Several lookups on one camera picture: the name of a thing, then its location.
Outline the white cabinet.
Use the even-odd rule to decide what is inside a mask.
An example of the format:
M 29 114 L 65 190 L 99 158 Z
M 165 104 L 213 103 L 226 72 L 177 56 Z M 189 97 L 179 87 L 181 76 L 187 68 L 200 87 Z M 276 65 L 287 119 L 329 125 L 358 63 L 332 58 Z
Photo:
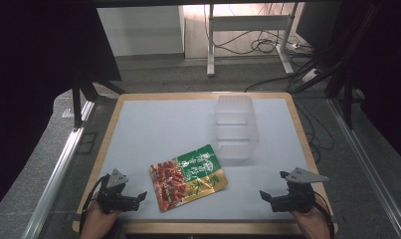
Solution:
M 182 54 L 182 6 L 98 8 L 115 56 Z

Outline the person's left hand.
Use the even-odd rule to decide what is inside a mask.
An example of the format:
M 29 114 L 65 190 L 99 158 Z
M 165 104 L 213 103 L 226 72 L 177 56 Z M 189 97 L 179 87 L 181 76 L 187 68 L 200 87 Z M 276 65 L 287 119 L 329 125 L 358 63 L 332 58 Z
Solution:
M 99 203 L 94 200 L 87 210 L 87 217 L 81 234 L 86 231 L 108 232 L 119 214 L 120 212 L 116 210 L 111 213 L 104 213 Z

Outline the person's right hand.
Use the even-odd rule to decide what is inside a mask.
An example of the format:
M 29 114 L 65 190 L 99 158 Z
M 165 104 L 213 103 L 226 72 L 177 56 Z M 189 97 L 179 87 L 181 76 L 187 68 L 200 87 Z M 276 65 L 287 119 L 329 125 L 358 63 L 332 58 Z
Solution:
M 302 233 L 308 232 L 328 232 L 329 229 L 327 222 L 323 214 L 316 209 L 312 208 L 307 213 L 301 213 L 299 211 L 291 211 L 291 215 L 294 217 Z

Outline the clear plastic container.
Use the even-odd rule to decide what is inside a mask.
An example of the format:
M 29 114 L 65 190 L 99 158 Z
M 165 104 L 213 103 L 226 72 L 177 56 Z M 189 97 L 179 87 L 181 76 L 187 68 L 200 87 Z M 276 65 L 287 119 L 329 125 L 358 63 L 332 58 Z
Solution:
M 215 145 L 224 160 L 246 160 L 258 144 L 253 100 L 244 95 L 220 96 L 214 110 Z

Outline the white table with wooden edge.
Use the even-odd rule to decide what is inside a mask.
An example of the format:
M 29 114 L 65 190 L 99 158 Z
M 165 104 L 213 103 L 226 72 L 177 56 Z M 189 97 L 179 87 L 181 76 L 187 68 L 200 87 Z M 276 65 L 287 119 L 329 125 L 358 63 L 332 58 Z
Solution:
M 160 212 L 150 178 L 153 163 L 169 160 L 214 140 L 217 93 L 121 96 L 106 130 L 89 185 L 113 169 L 129 178 L 126 195 L 144 193 L 135 212 L 120 218 L 126 234 L 298 233 L 292 216 L 275 213 L 261 194 L 287 191 L 283 171 L 316 170 L 299 114 L 286 93 L 252 93 L 259 130 L 252 155 L 226 160 L 227 186 L 212 195 Z

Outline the aluminium floor rail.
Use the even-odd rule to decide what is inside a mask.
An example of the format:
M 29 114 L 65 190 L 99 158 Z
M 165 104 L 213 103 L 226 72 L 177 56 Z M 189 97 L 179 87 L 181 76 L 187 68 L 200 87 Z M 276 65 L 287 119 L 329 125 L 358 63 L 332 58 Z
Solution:
M 339 103 L 334 99 L 328 99 L 327 102 L 336 120 L 338 121 L 340 128 L 345 134 L 347 141 L 352 147 L 355 157 L 357 158 L 365 176 L 367 177 L 378 201 L 380 202 L 389 221 L 395 229 L 399 239 L 401 239 L 401 209 L 399 205 L 384 184 L 369 155 L 365 151 L 361 141 L 358 139 L 355 131 L 351 129 L 343 119 L 343 114 Z
M 93 102 L 86 101 L 83 108 L 80 110 L 82 122 L 79 127 L 72 130 L 68 137 L 21 239 L 39 238 L 94 106 L 95 104 Z

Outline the black curtain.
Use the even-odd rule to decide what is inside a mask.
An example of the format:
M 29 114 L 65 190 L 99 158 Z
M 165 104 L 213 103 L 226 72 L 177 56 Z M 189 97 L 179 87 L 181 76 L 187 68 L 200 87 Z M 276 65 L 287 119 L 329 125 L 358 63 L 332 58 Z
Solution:
M 401 0 L 306 2 L 296 33 L 329 68 L 346 52 L 372 4 L 380 9 L 352 54 L 347 76 L 364 93 L 362 110 L 401 156 Z
M 93 0 L 0 0 L 0 202 L 43 134 L 55 98 L 79 79 L 119 78 Z

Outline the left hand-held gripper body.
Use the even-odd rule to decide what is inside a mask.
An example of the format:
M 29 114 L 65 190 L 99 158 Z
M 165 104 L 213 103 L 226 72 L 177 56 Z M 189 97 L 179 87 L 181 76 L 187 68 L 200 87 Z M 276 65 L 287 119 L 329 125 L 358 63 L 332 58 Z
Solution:
M 100 190 L 98 192 L 97 202 L 101 209 L 109 214 L 112 211 L 137 211 L 139 207 L 139 198 L 122 195 L 127 177 L 116 168 L 111 174 L 107 174 L 100 179 Z

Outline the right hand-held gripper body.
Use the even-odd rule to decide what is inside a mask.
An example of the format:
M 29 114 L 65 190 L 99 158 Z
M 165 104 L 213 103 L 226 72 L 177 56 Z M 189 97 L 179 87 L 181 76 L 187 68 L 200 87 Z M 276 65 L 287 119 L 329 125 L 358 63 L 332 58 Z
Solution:
M 288 194 L 273 197 L 273 202 L 270 203 L 273 211 L 307 213 L 313 207 L 316 207 L 315 191 L 311 185 L 317 182 L 329 181 L 329 178 L 297 167 L 290 172 L 285 181 L 288 186 Z

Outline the black metal stand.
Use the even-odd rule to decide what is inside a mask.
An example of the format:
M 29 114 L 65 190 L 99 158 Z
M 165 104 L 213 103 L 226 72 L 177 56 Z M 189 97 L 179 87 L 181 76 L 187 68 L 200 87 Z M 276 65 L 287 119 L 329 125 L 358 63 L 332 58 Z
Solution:
M 328 49 L 324 50 L 318 57 L 319 61 L 325 55 L 334 57 L 332 64 L 326 67 L 319 75 L 311 78 L 308 82 L 288 89 L 288 93 L 290 94 L 299 94 L 317 83 L 329 79 L 324 89 L 324 95 L 329 99 L 333 99 L 340 91 L 343 91 L 343 98 L 341 100 L 342 118 L 350 129 L 353 129 L 351 121 L 353 81 L 349 77 L 352 60 L 384 2 L 384 0 L 355 1 L 361 2 L 362 4 L 360 14 L 357 14 L 352 22 L 343 30 L 340 38 L 330 45 Z
M 84 97 L 89 102 L 92 103 L 98 99 L 99 93 L 95 88 L 95 83 L 98 83 L 119 95 L 125 94 L 124 89 L 114 85 L 110 81 L 97 78 L 93 74 L 85 72 L 77 72 L 72 90 L 73 110 L 74 110 L 74 130 L 77 130 L 83 125 L 81 95 L 84 95 Z

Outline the white metal desk frame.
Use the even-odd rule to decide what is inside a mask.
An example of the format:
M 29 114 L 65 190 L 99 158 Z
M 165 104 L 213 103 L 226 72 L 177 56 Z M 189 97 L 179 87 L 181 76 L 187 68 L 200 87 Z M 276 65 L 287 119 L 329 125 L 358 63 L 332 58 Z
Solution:
M 215 76 L 214 33 L 228 31 L 283 31 L 284 35 L 276 46 L 277 53 L 287 75 L 294 70 L 287 57 L 286 46 L 290 36 L 299 3 L 295 2 L 289 15 L 256 15 L 256 16 L 215 16 L 214 5 L 209 5 L 208 15 L 208 54 L 207 76 Z

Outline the red and green snack packet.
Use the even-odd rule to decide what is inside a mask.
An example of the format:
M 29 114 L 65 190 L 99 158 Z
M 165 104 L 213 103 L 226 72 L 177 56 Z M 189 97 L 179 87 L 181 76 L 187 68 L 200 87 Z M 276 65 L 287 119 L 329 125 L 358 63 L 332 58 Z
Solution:
M 150 176 L 160 212 L 216 193 L 228 185 L 224 169 L 210 144 L 152 164 Z

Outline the white power strip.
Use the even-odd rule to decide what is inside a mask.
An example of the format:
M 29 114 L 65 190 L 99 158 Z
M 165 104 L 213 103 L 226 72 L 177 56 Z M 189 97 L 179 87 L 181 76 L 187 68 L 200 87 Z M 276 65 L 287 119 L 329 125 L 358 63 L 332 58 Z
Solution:
M 302 77 L 302 81 L 304 83 L 312 80 L 314 77 L 316 77 L 317 75 L 320 74 L 320 70 L 319 69 L 311 69 L 308 73 L 306 73 L 303 77 Z

